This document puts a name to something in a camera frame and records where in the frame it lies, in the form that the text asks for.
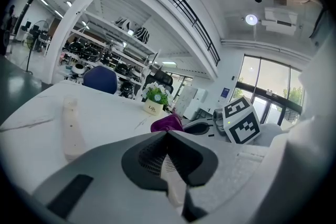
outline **black chair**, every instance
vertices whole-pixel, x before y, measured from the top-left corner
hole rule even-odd
[[[154,75],[154,79],[161,82],[161,83],[164,83],[164,84],[167,84],[167,85],[172,85],[173,84],[173,77],[172,76],[169,76],[167,73],[161,71],[161,70],[158,70],[155,75]]]
[[[168,84],[165,84],[165,83],[163,83],[159,80],[156,80],[155,76],[152,76],[152,75],[147,76],[143,89],[146,88],[147,84],[150,84],[150,83],[153,83],[153,82],[157,82],[159,85],[162,85],[166,90],[169,91],[170,94],[174,91],[174,88],[173,88],[172,85],[168,85]]]

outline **black rubber pad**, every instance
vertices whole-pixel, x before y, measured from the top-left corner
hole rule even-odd
[[[77,175],[47,206],[61,218],[66,218],[76,203],[89,187],[93,178],[87,175]]]

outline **table surface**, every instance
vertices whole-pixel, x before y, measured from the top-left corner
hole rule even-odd
[[[64,97],[78,100],[78,122],[87,150],[150,133],[167,116],[145,112],[143,103],[61,81],[30,99],[0,127],[0,150],[11,181],[32,193],[47,177],[68,164],[62,138]]]

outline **fan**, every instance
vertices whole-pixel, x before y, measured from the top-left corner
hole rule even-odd
[[[27,46],[29,48],[29,56],[26,72],[33,74],[31,71],[28,71],[31,51],[41,52],[42,47],[45,44],[45,41],[49,38],[49,24],[45,20],[39,20],[35,23],[29,30],[28,36],[26,38]]]

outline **white beam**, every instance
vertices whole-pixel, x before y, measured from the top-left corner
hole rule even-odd
[[[160,54],[160,57],[158,58],[186,58],[186,57],[192,57],[192,55],[189,52],[174,52],[171,54]]]
[[[58,64],[61,48],[66,42],[70,31],[82,15],[83,11],[90,5],[93,0],[75,0],[72,6],[64,14],[59,23],[55,34],[51,40],[48,54],[44,64],[43,82],[51,84],[55,66]]]

